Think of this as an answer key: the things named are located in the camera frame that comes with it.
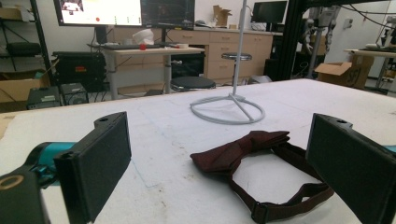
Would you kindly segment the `black computer unit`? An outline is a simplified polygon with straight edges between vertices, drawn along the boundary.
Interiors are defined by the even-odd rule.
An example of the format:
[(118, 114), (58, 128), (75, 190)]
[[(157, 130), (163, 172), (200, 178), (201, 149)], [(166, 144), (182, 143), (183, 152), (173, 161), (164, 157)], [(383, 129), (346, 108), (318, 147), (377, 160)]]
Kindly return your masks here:
[(62, 84), (61, 93), (64, 105), (81, 105), (89, 102), (88, 93), (80, 83)]
[(32, 88), (29, 91), (26, 108), (28, 110), (57, 107), (61, 105), (57, 87)]

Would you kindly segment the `black metal frame post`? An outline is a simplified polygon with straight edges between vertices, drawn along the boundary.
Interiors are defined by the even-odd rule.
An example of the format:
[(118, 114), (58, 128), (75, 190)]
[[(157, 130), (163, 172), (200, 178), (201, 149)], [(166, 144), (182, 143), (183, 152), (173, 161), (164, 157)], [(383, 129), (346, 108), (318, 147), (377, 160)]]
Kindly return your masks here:
[(304, 13), (311, 7), (330, 7), (336, 0), (289, 0), (275, 81), (289, 80)]

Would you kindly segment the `small torn cardboard box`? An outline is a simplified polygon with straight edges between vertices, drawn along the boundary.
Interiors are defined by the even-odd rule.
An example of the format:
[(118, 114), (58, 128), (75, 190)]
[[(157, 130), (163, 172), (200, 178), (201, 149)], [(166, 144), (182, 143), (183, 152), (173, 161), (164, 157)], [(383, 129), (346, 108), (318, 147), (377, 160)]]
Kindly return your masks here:
[(228, 24), (228, 17), (232, 15), (231, 10), (216, 5), (213, 6), (213, 12), (216, 25), (218, 27), (226, 27)]

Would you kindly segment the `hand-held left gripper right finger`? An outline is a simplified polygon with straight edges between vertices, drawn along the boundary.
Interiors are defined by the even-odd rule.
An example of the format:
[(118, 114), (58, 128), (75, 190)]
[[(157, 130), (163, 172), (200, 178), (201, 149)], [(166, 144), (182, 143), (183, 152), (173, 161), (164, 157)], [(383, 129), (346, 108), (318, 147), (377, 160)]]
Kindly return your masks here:
[(306, 158), (362, 224), (392, 224), (396, 152), (356, 132), (345, 120), (314, 114)]

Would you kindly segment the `wooden drawer cabinet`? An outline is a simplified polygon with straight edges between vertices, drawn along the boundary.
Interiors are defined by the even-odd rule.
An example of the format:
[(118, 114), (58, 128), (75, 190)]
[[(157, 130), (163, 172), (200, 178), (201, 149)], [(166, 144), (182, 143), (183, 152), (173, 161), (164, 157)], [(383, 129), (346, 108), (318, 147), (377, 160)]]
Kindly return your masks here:
[[(171, 30), (167, 33), (169, 42), (198, 46), (205, 50), (204, 76), (218, 83), (229, 83), (233, 76), (233, 60), (221, 58), (225, 52), (236, 52), (239, 32), (227, 29), (197, 28), (193, 31)], [(245, 31), (243, 35), (244, 53), (252, 56), (250, 61), (240, 63), (239, 77), (260, 75), (264, 64), (270, 58), (274, 36), (266, 32)], [(118, 72), (124, 72), (133, 86), (153, 86), (163, 84), (162, 56), (117, 57)]]

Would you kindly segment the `white plastic bag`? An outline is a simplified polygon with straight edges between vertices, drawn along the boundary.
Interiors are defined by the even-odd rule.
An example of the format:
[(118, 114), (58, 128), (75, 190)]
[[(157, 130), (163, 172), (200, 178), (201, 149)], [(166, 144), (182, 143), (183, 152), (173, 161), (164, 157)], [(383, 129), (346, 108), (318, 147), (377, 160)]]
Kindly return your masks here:
[(150, 29), (141, 30), (133, 34), (133, 40), (136, 44), (154, 44), (154, 33)]

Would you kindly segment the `black shelf rack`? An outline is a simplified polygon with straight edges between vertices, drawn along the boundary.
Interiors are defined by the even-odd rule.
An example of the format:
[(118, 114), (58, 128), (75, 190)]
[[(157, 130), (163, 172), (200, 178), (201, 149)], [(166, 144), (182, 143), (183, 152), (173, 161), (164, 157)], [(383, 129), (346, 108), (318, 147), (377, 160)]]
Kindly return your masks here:
[(53, 84), (36, 0), (0, 0), (0, 72), (41, 69)]

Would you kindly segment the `large bright monitor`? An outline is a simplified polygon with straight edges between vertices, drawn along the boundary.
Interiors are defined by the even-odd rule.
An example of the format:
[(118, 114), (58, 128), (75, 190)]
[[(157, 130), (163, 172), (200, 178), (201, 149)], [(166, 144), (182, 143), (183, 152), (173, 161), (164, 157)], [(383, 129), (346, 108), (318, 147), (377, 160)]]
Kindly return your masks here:
[(140, 26), (140, 0), (53, 0), (60, 25)]

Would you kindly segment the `maroon bow tie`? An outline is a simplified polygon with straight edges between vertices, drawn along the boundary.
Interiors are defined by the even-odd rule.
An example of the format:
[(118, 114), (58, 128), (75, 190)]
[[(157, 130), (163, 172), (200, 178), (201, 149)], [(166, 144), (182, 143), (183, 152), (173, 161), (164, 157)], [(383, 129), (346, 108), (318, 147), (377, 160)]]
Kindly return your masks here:
[[(334, 194), (316, 170), (307, 162), (306, 151), (289, 143), (288, 132), (251, 131), (247, 135), (214, 147), (204, 152), (192, 153), (191, 159), (198, 169), (207, 174), (224, 175), (230, 188), (244, 202), (251, 218), (258, 224), (286, 219), (307, 213)], [(300, 171), (319, 180), (319, 183), (305, 183), (285, 203), (259, 202), (242, 189), (234, 180), (233, 174), (242, 159), (259, 151), (271, 151), (282, 160)]]

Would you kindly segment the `open cardboard box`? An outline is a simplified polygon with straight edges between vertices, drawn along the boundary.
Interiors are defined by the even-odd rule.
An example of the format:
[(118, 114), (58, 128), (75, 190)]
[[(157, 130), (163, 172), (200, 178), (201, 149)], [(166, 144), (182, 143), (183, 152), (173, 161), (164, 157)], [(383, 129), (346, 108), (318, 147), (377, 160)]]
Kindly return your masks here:
[(350, 62), (321, 63), (315, 71), (318, 81), (362, 90), (374, 60), (373, 56), (352, 55)]

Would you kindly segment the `black round stool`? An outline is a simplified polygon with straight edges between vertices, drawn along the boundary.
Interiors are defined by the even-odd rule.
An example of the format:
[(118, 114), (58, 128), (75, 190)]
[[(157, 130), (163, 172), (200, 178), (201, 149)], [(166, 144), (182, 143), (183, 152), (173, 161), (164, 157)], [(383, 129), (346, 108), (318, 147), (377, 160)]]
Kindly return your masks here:
[(176, 77), (171, 79), (170, 86), (174, 91), (183, 92), (214, 89), (216, 83), (205, 77)]

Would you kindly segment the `metal stool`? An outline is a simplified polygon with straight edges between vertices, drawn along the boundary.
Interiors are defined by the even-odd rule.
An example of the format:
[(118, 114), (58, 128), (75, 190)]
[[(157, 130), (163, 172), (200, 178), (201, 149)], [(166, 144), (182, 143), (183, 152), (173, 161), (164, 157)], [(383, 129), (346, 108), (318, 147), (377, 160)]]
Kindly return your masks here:
[(234, 61), (233, 86), (235, 86), (239, 78), (240, 63), (242, 61), (250, 61), (252, 59), (252, 56), (248, 53), (238, 54), (237, 52), (225, 52), (221, 54), (221, 58)]

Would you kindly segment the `black keyboard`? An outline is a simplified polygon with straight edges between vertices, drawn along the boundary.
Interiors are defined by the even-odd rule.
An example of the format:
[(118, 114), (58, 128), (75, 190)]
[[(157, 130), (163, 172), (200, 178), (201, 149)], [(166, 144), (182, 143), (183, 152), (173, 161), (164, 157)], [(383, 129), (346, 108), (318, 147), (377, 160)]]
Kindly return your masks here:
[[(106, 44), (96, 44), (96, 45), (88, 45), (92, 48), (102, 48), (102, 49), (110, 49), (110, 50), (127, 50), (127, 49), (139, 49), (139, 45), (115, 45), (114, 43), (106, 43)], [(147, 49), (160, 49), (161, 45), (147, 45)]]

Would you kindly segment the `light wooden desk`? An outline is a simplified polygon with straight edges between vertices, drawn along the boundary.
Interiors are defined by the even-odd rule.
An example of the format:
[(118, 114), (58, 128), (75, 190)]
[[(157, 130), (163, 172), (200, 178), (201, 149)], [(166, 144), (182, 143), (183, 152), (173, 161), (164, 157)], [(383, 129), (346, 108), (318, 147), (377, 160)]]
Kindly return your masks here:
[(163, 92), (168, 94), (171, 90), (170, 81), (172, 78), (172, 55), (186, 55), (186, 54), (199, 54), (204, 52), (204, 49), (187, 47), (184, 49), (177, 48), (161, 48), (161, 49), (123, 49), (113, 50), (104, 49), (103, 54), (106, 59), (106, 69), (108, 72), (109, 87), (111, 92), (111, 98), (113, 100), (119, 99), (118, 88), (133, 86), (134, 83), (128, 80), (124, 72), (117, 71), (116, 58), (117, 57), (146, 57), (146, 56), (162, 56), (163, 57), (163, 69), (160, 72), (163, 74), (164, 89)]

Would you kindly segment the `white metal stand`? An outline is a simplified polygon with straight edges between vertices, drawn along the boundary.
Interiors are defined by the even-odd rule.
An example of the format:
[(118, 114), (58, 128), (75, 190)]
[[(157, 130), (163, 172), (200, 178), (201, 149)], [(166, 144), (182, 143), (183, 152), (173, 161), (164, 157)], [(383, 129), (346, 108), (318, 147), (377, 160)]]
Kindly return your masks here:
[[(251, 124), (258, 121), (261, 121), (265, 117), (264, 109), (247, 100), (245, 97), (240, 96), (236, 93), (237, 90), (237, 82), (239, 78), (239, 71), (240, 71), (240, 62), (244, 61), (246, 57), (242, 53), (243, 48), (243, 35), (245, 29), (245, 18), (246, 18), (246, 9), (247, 9), (247, 0), (243, 0), (241, 11), (240, 11), (240, 18), (239, 18), (239, 39), (238, 39), (238, 48), (235, 54), (226, 53), (225, 56), (227, 59), (234, 60), (234, 71), (233, 71), (233, 91), (229, 93), (227, 96), (214, 96), (214, 97), (207, 97), (204, 99), (197, 100), (190, 104), (191, 112), (196, 115), (198, 118), (219, 123), (219, 124), (228, 124), (228, 125), (242, 125), (242, 124)], [(198, 105), (205, 105), (211, 104), (220, 101), (231, 101), (236, 104), (236, 106), (243, 112), (243, 114), (247, 117), (246, 120), (227, 120), (227, 119), (218, 119), (214, 117), (210, 117), (208, 115), (203, 114), (197, 109)], [(248, 111), (243, 107), (243, 105), (251, 105), (259, 110), (260, 115), (257, 118), (253, 118)]]

